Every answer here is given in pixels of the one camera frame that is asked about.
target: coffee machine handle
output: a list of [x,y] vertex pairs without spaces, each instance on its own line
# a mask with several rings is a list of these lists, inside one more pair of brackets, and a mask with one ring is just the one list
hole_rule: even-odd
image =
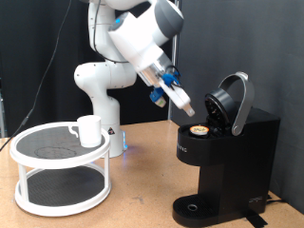
[[241,133],[255,99],[255,87],[249,80],[248,75],[243,72],[237,72],[235,74],[227,76],[220,83],[219,88],[222,88],[223,90],[227,91],[230,85],[236,80],[242,81],[244,85],[244,95],[237,113],[237,117],[232,126],[232,134],[234,136],[237,136]]

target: wooden table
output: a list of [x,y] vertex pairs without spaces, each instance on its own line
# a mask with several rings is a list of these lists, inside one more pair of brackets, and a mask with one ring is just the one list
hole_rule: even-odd
[[[110,160],[109,196],[86,212],[62,218],[37,217],[17,206],[13,194],[19,181],[18,165],[7,146],[0,153],[0,227],[180,227],[172,219],[172,203],[197,193],[200,168],[177,159],[178,128],[171,121],[122,126],[128,149]],[[96,163],[104,165],[104,160]],[[287,203],[272,203],[261,216],[268,228],[304,227],[303,215]],[[244,218],[213,227],[253,226]]]

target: black coffee machine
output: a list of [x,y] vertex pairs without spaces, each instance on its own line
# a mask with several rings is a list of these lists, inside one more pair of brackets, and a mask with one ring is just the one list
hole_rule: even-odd
[[[236,80],[244,85],[241,104],[226,92]],[[280,119],[253,108],[254,97],[248,76],[237,72],[206,95],[206,123],[179,128],[177,157],[200,171],[198,193],[173,204],[177,223],[206,227],[265,211]],[[193,125],[208,127],[209,136],[192,134]]]

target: white cup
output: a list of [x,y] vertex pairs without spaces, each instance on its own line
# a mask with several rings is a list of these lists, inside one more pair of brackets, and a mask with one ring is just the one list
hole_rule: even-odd
[[91,148],[102,143],[102,120],[99,116],[83,116],[68,126],[69,132],[78,138],[78,134],[72,130],[72,126],[78,126],[81,146]]

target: black curtain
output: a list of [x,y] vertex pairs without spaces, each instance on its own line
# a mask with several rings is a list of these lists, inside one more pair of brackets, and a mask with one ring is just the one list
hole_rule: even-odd
[[[68,3],[69,0],[0,1],[0,77],[9,136],[33,105]],[[149,4],[143,3],[131,12],[139,16],[148,8]],[[103,61],[89,46],[87,10],[88,4],[72,0],[54,62],[23,130],[92,114],[91,101],[74,82],[78,65]],[[162,49],[171,58],[171,43]],[[167,119],[168,105],[160,108],[153,104],[149,99],[151,91],[140,77],[131,87],[108,90],[121,104],[121,124]]]
[[173,107],[173,121],[204,122],[205,94],[246,72],[254,107],[281,118],[270,189],[304,213],[304,1],[189,0],[181,11],[178,67],[196,115]]

